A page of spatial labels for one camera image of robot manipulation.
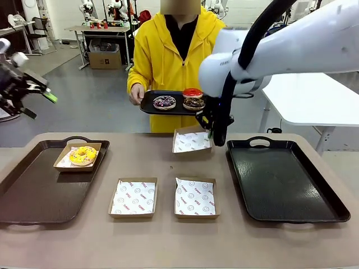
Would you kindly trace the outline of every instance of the cardboard box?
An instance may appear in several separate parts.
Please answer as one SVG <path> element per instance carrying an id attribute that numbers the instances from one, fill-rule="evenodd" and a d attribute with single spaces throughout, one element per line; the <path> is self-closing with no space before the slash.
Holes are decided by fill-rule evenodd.
<path id="1" fill-rule="evenodd" d="M 214 178 L 178 178 L 180 180 L 187 180 L 187 181 L 197 181 L 197 182 L 204 182 L 204 183 L 213 183 L 213 198 L 214 198 L 214 208 L 215 214 L 214 215 L 182 215 L 176 213 L 176 198 L 174 199 L 174 214 L 179 219 L 216 219 L 220 215 L 220 205 L 219 205 L 219 198 L 218 198 L 218 191 L 217 191 L 217 183 Z"/>
<path id="2" fill-rule="evenodd" d="M 90 66 L 92 69 L 121 69 L 120 52 L 90 52 Z"/>
<path id="3" fill-rule="evenodd" d="M 66 147 L 62 150 L 61 154 L 57 158 L 57 160 L 54 163 L 54 168 L 60 172 L 90 172 L 94 169 L 95 165 L 92 166 L 77 166 L 77 167 L 57 167 L 57 164 L 62 160 L 62 158 L 65 157 L 66 154 L 68 154 L 71 151 L 71 147 L 93 147 L 97 150 L 97 152 L 101 149 L 101 143 L 69 143 L 66 145 Z"/>
<path id="4" fill-rule="evenodd" d="M 209 134 L 208 130 L 203 129 L 200 126 L 190 126 L 190 127 L 185 127 L 185 128 L 180 128 L 180 129 L 174 130 L 172 153 L 174 153 L 176 155 L 181 155 L 181 156 L 182 155 L 186 156 L 188 154 L 193 154 L 193 153 L 201 153 L 201 154 L 203 154 L 203 153 L 211 153 L 212 147 L 213 147 L 212 139 L 209 140 L 209 147 L 207 147 L 207 148 L 203 148 L 203 149 L 199 149 L 199 150 L 186 151 L 186 152 L 175 152 L 177 134 L 185 135 L 185 134 L 188 134 L 188 133 L 199 133 L 199 132 L 206 132 L 206 133 Z"/>
<path id="5" fill-rule="evenodd" d="M 112 209 L 112 205 L 113 205 L 113 199 L 116 195 L 116 190 L 117 190 L 117 185 L 119 183 L 119 181 L 123 181 L 123 182 L 144 182 L 144 183 L 155 183 L 155 193 L 154 193 L 154 200 L 153 200 L 153 211 L 152 213 L 148 213 L 148 214 L 112 214 L 111 213 L 111 209 Z M 116 181 L 116 186 L 114 188 L 111 200 L 110 200 L 110 205 L 108 208 L 108 214 L 113 217 L 114 219 L 122 219 L 122 218 L 139 218 L 139 217 L 153 217 L 153 215 L 155 214 L 155 209 L 156 209 L 156 201 L 157 201 L 157 189 L 158 189 L 158 180 L 157 178 L 119 178 L 118 181 Z"/>

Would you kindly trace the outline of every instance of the white wall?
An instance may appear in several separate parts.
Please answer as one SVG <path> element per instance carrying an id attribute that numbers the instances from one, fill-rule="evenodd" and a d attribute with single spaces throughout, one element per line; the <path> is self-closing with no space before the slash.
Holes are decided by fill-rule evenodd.
<path id="1" fill-rule="evenodd" d="M 323 0 L 322 6 L 332 1 L 333 0 Z M 93 0 L 93 2 L 99 19 L 103 19 L 105 14 L 102 0 Z M 227 7 L 229 8 L 229 11 L 223 21 L 228 26 L 250 27 L 270 2 L 271 0 L 228 0 Z M 46 0 L 46 3 L 56 38 L 74 40 L 75 34 L 73 32 L 65 31 L 64 29 L 82 24 L 84 17 L 79 10 L 81 0 Z M 110 0 L 105 0 L 105 5 L 109 3 Z M 149 10 L 152 15 L 155 15 L 159 12 L 159 9 L 160 0 L 137 1 L 138 14 L 140 14 L 142 10 Z"/>

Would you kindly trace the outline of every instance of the desk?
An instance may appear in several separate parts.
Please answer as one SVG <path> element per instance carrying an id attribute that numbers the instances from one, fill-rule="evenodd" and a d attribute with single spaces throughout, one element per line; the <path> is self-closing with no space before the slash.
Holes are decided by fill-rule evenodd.
<path id="1" fill-rule="evenodd" d="M 359 95 L 323 73 L 274 75 L 263 93 L 267 98 L 259 132 L 271 106 L 289 124 L 324 126 L 316 147 L 321 155 L 336 126 L 359 126 Z"/>
<path id="2" fill-rule="evenodd" d="M 129 52 L 128 52 L 128 43 L 127 43 L 127 35 L 126 35 L 126 32 L 128 32 L 130 30 L 129 27 L 109 27 L 108 29 L 104 29 L 104 28 L 101 28 L 101 29 L 91 29 L 89 26 L 73 26 L 73 27 L 70 27 L 70 28 L 66 28 L 65 30 L 67 31 L 74 31 L 75 32 L 75 36 L 76 36 L 76 41 L 77 41 L 77 44 L 79 46 L 79 50 L 80 50 L 80 54 L 81 54 L 81 59 L 82 59 L 82 66 L 79 67 L 79 70 L 82 70 L 83 68 L 85 68 L 86 66 L 89 65 L 89 62 L 86 61 L 85 57 L 84 57 L 84 52 L 82 51 L 82 48 L 81 48 L 81 44 L 80 44 L 80 41 L 79 41 L 79 35 L 77 34 L 77 32 L 82 32 L 82 34 L 84 36 L 89 36 L 89 37 L 92 37 L 92 38 L 125 38 L 125 43 L 126 43 L 126 56 L 127 56 L 127 67 L 126 67 L 126 71 L 128 71 L 131 67 L 132 67 L 132 64 L 130 63 L 130 55 L 129 55 Z M 113 36 L 106 36 L 106 35 L 85 35 L 84 32 L 85 31 L 91 31 L 92 33 L 98 33 L 98 32 L 108 32 L 108 33 L 117 33 L 117 35 Z"/>
<path id="3" fill-rule="evenodd" d="M 210 155 L 184 160 L 172 154 L 173 135 L 166 134 L 40 134 L 0 172 L 0 181 L 38 142 L 73 135 L 111 143 L 79 215 L 64 225 L 0 226 L 2 266 L 341 268 L 359 264 L 358 200 L 298 135 L 264 134 L 274 140 L 297 142 L 349 209 L 348 222 L 282 225 L 255 221 L 238 198 L 225 156 L 226 147 L 215 147 Z M 256 135 L 231 133 L 228 139 L 246 140 Z M 216 220 L 186 221 L 174 216 L 175 177 L 180 175 L 217 180 L 221 215 Z M 120 177 L 158 178 L 152 219 L 113 220 L 108 215 Z"/>
<path id="4" fill-rule="evenodd" d="M 8 28 L 4 28 L 4 29 L 0 29 L 0 36 L 5 36 L 5 35 L 9 35 L 12 33 L 15 33 L 17 31 L 22 31 L 23 35 L 24 35 L 24 39 L 25 39 L 25 43 L 26 43 L 26 47 L 27 47 L 27 51 L 29 52 L 29 54 L 33 54 L 33 51 L 30 48 L 30 43 L 29 40 L 27 39 L 27 34 L 26 34 L 26 30 L 25 30 L 25 26 L 27 25 L 31 25 L 34 24 L 34 21 L 29 21 L 29 22 L 25 22 L 24 25 L 16 25 L 13 28 L 8 27 Z"/>

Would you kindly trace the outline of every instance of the yellow jacket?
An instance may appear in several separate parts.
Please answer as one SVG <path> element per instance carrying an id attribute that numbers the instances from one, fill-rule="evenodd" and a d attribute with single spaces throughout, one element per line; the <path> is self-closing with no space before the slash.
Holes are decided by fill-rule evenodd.
<path id="1" fill-rule="evenodd" d="M 215 39 L 225 24 L 212 12 L 201 8 L 196 30 L 185 61 L 182 60 L 166 27 L 157 13 L 144 23 L 135 37 L 134 66 L 128 74 L 127 91 L 140 83 L 147 91 L 200 89 L 198 71 L 201 62 L 212 53 Z M 152 132 L 173 132 L 176 128 L 196 125 L 194 117 L 151 115 Z"/>

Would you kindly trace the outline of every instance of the tray handle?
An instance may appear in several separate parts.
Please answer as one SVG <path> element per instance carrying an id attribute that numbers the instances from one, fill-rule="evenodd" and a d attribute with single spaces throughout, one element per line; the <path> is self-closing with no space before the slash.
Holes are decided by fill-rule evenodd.
<path id="1" fill-rule="evenodd" d="M 269 146 L 266 146 L 266 145 L 255 145 L 255 146 L 252 146 L 251 145 L 251 142 L 252 141 L 255 141 L 255 140 L 265 140 L 265 141 L 268 141 L 269 142 Z M 249 138 L 248 140 L 245 141 L 245 143 L 247 144 L 247 147 L 253 147 L 255 149 L 264 149 L 264 148 L 267 148 L 267 147 L 271 147 L 273 145 L 275 141 L 268 138 L 268 137 L 265 137 L 265 136 L 255 136 L 255 137 L 251 137 Z"/>
<path id="2" fill-rule="evenodd" d="M 87 143 L 90 143 L 92 140 L 91 139 L 88 139 L 88 138 L 86 138 L 86 137 L 84 137 L 84 136 L 70 136 L 70 137 L 67 137 L 67 138 L 65 138 L 64 140 L 62 140 L 61 142 L 68 142 L 68 141 L 70 141 L 70 140 L 75 140 L 75 139 L 80 139 L 80 140 L 84 140 L 84 141 L 86 141 Z"/>

